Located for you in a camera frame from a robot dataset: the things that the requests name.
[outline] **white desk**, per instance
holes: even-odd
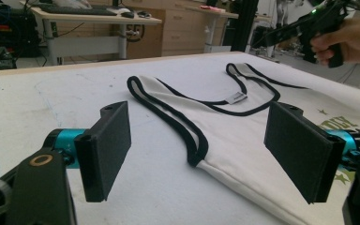
[[[53,129],[90,128],[100,108],[127,100],[132,146],[108,201],[85,202],[80,172],[67,170],[79,224],[283,224],[191,168],[183,141],[127,88],[129,76],[144,75],[175,83],[191,97],[226,98],[239,88],[217,82],[230,62],[275,71],[360,109],[360,90],[245,53],[1,70],[0,176],[36,152]]]
[[[206,35],[206,41],[204,46],[204,53],[221,53],[221,52],[229,52],[231,47],[229,46],[213,46],[213,36],[215,34],[216,23],[220,18],[233,18],[238,19],[238,14],[230,13],[230,12],[218,12],[214,10],[201,9],[198,7],[185,7],[186,10],[201,12],[205,14],[210,19],[210,23],[207,25],[209,32]]]
[[[57,57],[119,53],[119,58],[127,58],[127,24],[156,25],[162,23],[161,20],[150,18],[139,18],[135,15],[134,19],[121,16],[89,16],[89,15],[67,15],[51,14],[42,11],[38,7],[31,7],[36,17],[43,21],[44,37],[49,48],[49,55],[52,64],[57,65]],[[116,37],[54,37],[51,22],[68,23],[110,23],[119,24],[120,36]]]

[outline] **fabric label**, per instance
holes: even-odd
[[[235,93],[234,95],[230,96],[230,97],[227,97],[226,98],[226,101],[230,104],[230,105],[233,105],[235,102],[238,102],[238,101],[241,101],[245,98],[247,98],[248,96],[245,95],[244,93],[242,92],[237,92]]]

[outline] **white fabric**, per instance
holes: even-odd
[[[249,77],[259,77],[250,73],[245,64],[236,66]],[[247,88],[247,98],[220,108],[244,112],[261,106],[273,97],[273,93],[261,83],[239,79]],[[209,148],[197,167],[288,223],[343,224],[341,208],[351,182],[348,179],[335,180],[326,203],[308,205],[263,144],[268,109],[249,116],[228,115],[198,101],[176,96],[156,79],[140,76],[137,80],[142,83],[142,89],[148,95],[173,107],[202,131]],[[175,83],[168,85],[175,89]],[[308,120],[322,128],[337,126],[360,129],[360,112],[346,104],[314,90],[271,85],[281,94],[280,102],[302,109]],[[134,89],[137,96],[183,124],[198,145],[200,140],[195,130],[186,125],[184,120],[145,96],[135,82],[131,82],[129,88]],[[337,171],[337,175],[347,177],[342,171]]]

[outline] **keyboard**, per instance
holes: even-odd
[[[73,8],[58,6],[38,6],[42,11],[52,14],[72,14],[72,15],[94,15],[94,16],[116,16],[116,13],[107,10],[107,6],[92,6],[92,8]]]

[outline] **person's hand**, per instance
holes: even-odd
[[[360,63],[360,19],[344,20],[339,30],[314,37],[310,41],[312,51],[323,65],[328,65],[329,59],[334,56],[329,46],[338,43],[345,62]]]

